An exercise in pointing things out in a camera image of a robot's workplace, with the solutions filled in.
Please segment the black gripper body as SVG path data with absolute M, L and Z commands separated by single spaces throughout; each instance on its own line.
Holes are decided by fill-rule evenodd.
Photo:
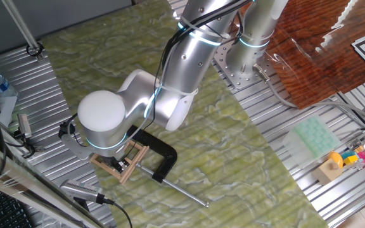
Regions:
M 125 163 L 123 161 L 119 161 L 115 157 L 105 157 L 105 163 L 111 167 L 124 167 L 125 166 Z

